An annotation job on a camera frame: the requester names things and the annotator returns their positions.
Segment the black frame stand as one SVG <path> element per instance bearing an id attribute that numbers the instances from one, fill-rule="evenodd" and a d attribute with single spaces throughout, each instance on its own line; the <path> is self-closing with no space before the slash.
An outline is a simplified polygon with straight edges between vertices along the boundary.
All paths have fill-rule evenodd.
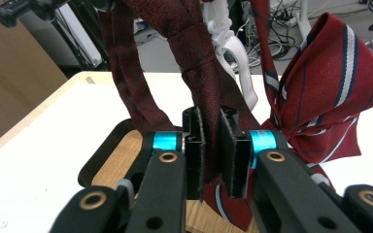
<path id="1" fill-rule="evenodd" d="M 89 0 L 68 0 L 55 11 L 52 25 L 83 71 L 110 70 L 98 15 Z"/>

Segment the striped red bow tie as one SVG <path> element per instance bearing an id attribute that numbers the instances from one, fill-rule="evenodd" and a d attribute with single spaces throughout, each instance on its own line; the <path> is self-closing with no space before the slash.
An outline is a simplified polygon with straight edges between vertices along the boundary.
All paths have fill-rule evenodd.
<path id="1" fill-rule="evenodd" d="M 321 163 L 360 153 L 356 124 L 373 107 L 373 55 L 354 30 L 337 17 L 319 17 L 282 75 L 268 47 L 269 0 L 252 0 L 259 36 L 261 69 L 269 118 L 258 122 L 238 87 L 216 59 L 200 65 L 196 96 L 209 144 L 210 185 L 205 202 L 225 221 L 245 230 L 251 222 L 248 198 L 231 199 L 221 171 L 220 106 L 238 111 L 242 130 L 269 129 L 284 134 L 295 154 L 323 173 Z"/>

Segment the white foam mat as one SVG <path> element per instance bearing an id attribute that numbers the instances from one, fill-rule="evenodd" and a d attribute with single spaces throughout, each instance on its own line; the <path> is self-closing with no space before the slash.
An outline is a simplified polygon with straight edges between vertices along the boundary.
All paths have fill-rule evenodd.
<path id="1" fill-rule="evenodd" d="M 0 138 L 0 233 L 48 233 L 80 190 L 78 174 L 128 113 L 108 72 L 71 78 Z M 323 164 L 337 192 L 373 185 L 373 108 L 357 124 L 361 154 Z"/>

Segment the brown cardboard panel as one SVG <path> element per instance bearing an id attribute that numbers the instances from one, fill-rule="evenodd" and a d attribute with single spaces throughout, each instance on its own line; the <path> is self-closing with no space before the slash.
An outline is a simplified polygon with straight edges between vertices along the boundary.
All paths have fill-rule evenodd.
<path id="1" fill-rule="evenodd" d="M 23 24 L 0 25 L 0 137 L 65 82 Z"/>

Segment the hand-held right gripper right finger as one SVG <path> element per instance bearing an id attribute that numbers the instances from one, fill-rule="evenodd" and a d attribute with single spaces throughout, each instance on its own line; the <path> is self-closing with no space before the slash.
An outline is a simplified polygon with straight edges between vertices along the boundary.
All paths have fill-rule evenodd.
<path id="1" fill-rule="evenodd" d="M 220 109 L 221 174 L 231 199 L 247 197 L 250 170 L 256 167 L 263 150 L 286 149 L 286 137 L 278 130 L 239 127 L 239 113 L 232 108 Z"/>

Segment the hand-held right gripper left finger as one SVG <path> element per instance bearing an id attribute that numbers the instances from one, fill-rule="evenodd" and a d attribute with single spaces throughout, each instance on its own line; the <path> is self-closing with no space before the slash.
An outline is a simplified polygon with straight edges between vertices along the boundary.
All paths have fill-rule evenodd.
<path id="1" fill-rule="evenodd" d="M 181 152 L 186 159 L 186 199 L 203 200 L 206 142 L 201 111 L 190 107 L 182 113 L 181 128 L 147 132 L 143 147 L 152 153 L 164 150 Z"/>

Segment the white table leg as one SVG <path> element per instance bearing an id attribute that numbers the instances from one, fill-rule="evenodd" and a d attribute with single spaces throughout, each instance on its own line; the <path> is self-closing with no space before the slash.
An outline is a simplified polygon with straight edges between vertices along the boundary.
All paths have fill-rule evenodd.
<path id="1" fill-rule="evenodd" d="M 308 0 L 298 0 L 299 11 L 296 13 L 297 26 L 302 40 L 306 40 L 311 31 L 311 23 L 308 19 Z"/>

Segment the dark red bow tie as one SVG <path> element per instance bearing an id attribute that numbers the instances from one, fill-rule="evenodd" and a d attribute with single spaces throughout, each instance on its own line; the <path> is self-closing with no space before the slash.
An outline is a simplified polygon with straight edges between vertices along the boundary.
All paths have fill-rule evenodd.
<path id="1" fill-rule="evenodd" d="M 155 104 L 142 71 L 133 35 L 133 20 L 145 20 L 167 39 L 182 78 L 199 107 L 206 139 L 205 181 L 220 173 L 219 116 L 222 106 L 239 113 L 239 127 L 258 127 L 237 84 L 218 62 L 199 0 L 116 0 L 100 12 L 102 37 L 114 83 L 139 132 L 172 131 L 175 126 Z"/>

